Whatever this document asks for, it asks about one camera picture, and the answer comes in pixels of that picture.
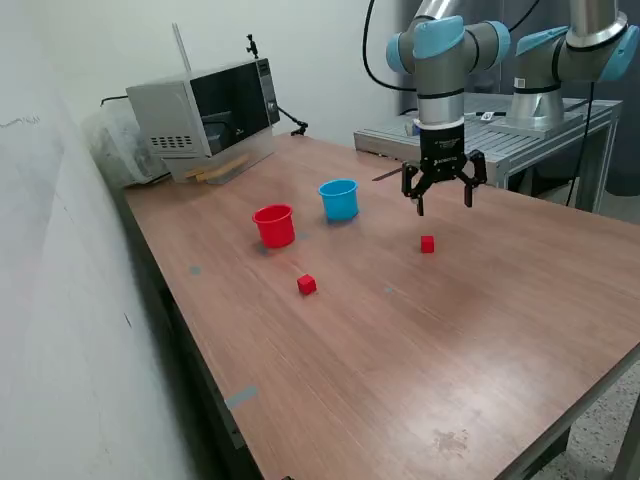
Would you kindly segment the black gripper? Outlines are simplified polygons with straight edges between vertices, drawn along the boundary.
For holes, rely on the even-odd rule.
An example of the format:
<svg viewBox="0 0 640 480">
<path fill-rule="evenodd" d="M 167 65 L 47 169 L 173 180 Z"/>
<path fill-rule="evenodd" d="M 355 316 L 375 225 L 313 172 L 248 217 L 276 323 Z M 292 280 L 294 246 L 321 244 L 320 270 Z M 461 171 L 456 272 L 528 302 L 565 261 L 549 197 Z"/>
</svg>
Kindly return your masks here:
<svg viewBox="0 0 640 480">
<path fill-rule="evenodd" d="M 421 159 L 418 166 L 403 162 L 401 167 L 401 191 L 415 205 L 417 214 L 424 215 L 424 194 L 436 181 L 453 180 L 464 183 L 464 204 L 473 206 L 474 190 L 487 183 L 486 159 L 483 152 L 472 150 L 465 155 L 464 124 L 455 127 L 420 131 Z M 473 167 L 472 175 L 465 172 L 466 165 Z"/>
</svg>

